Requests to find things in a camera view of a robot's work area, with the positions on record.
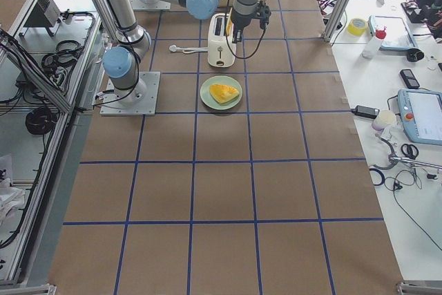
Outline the black phone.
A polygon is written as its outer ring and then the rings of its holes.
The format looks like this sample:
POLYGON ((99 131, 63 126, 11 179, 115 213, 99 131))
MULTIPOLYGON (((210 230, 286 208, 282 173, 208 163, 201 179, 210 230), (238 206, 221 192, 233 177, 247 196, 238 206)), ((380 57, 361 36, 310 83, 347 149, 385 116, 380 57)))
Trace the black phone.
POLYGON ((404 84, 408 89, 419 89, 420 84, 417 81, 414 73, 410 69, 402 69, 400 70, 399 75, 401 76, 404 84))

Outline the white toaster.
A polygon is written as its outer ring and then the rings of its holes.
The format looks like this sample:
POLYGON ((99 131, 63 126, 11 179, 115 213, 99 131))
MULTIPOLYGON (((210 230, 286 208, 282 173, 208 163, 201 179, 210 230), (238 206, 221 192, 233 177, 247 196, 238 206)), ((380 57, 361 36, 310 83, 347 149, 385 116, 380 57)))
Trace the white toaster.
POLYGON ((218 68, 233 65, 236 57, 236 45, 232 43, 233 24, 231 33, 226 35, 226 21, 229 14, 217 13, 212 16, 208 31, 208 63, 218 68))

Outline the black power adapter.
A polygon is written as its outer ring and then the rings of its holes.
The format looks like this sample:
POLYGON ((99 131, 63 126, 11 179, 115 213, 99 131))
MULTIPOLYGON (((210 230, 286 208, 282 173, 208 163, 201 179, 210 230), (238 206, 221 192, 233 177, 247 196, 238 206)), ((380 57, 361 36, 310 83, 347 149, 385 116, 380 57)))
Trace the black power adapter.
POLYGON ((367 119, 376 119, 380 110, 378 108, 372 108, 368 106, 357 105, 351 109, 352 114, 359 117, 364 117, 367 119))

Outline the bread slice in toaster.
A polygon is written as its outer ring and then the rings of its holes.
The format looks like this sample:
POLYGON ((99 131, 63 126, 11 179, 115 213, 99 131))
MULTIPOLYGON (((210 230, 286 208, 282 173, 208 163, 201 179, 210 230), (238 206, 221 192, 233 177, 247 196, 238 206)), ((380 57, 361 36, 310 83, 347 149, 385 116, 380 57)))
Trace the bread slice in toaster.
POLYGON ((232 21, 230 16, 227 17, 225 32, 226 35, 229 36, 231 33, 232 21))

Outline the white paper cup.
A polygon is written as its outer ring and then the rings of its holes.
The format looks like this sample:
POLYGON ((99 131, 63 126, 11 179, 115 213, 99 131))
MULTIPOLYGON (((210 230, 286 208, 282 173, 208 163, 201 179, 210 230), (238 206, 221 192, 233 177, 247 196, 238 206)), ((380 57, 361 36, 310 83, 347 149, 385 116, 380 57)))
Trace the white paper cup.
POLYGON ((375 131, 383 131, 388 126, 396 124, 396 114, 391 110, 381 110, 372 122, 375 131))

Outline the green plate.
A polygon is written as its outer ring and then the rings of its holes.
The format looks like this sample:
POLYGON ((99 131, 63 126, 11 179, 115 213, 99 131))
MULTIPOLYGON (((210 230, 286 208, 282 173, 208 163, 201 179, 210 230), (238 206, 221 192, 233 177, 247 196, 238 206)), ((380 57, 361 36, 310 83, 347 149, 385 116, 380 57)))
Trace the green plate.
POLYGON ((234 107, 242 98, 242 87, 234 78, 217 75, 207 79, 200 88, 202 102, 215 110, 234 107))

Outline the black scissors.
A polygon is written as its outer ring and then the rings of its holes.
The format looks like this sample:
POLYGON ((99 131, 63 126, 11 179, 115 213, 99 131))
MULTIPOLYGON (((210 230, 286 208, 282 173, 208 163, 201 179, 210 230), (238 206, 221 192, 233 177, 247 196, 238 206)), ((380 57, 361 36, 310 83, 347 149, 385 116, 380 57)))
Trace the black scissors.
POLYGON ((401 153, 406 158, 415 160, 419 156, 419 149, 414 144, 404 143, 401 145, 401 153))

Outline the triangular golden pastry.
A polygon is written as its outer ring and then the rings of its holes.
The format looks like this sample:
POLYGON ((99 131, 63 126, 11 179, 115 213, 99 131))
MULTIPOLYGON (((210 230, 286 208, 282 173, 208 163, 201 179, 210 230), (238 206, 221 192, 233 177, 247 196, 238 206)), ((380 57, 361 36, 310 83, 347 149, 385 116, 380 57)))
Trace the triangular golden pastry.
POLYGON ((209 87, 209 93, 219 104, 225 104, 239 96, 237 88, 226 84, 212 84, 209 87))

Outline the blue tape roll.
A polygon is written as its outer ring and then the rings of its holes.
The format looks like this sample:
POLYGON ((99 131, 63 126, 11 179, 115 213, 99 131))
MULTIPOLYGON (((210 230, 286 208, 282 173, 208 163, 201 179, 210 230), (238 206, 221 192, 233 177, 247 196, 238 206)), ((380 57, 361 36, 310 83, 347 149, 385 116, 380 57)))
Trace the blue tape roll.
POLYGON ((375 187, 380 187, 385 184, 385 175, 381 170, 379 170, 375 167, 370 167, 369 172, 372 177, 373 185, 375 187))

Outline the yellow tape roll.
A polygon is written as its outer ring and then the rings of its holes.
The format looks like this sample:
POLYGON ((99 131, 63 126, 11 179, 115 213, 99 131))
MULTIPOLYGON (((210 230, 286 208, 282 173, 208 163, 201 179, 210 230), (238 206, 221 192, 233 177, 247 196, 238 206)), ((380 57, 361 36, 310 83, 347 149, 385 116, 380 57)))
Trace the yellow tape roll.
POLYGON ((353 18, 347 26, 347 31, 353 36, 362 36, 368 28, 366 20, 361 18, 353 18))

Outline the white bottle red cap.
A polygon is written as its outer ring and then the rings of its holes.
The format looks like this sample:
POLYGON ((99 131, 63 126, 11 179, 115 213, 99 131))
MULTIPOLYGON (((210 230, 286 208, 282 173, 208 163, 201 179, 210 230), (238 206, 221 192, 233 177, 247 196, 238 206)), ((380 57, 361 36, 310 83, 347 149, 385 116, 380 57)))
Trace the white bottle red cap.
POLYGON ((377 28, 372 39, 367 43, 361 55, 365 59, 372 59, 379 51, 384 39, 386 38, 386 28, 377 28))

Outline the blue teach pendant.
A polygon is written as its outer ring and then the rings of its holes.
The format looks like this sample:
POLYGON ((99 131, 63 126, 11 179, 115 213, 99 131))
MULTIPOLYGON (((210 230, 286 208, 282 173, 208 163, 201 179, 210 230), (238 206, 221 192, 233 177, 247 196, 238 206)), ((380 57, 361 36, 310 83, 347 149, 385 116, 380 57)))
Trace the blue teach pendant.
POLYGON ((400 119, 409 140, 441 146, 441 93, 401 89, 397 100, 400 119))
POLYGON ((409 26, 402 17, 371 15, 368 25, 372 34, 376 32, 377 28, 385 28, 386 37, 381 45, 381 50, 406 51, 418 48, 409 26))

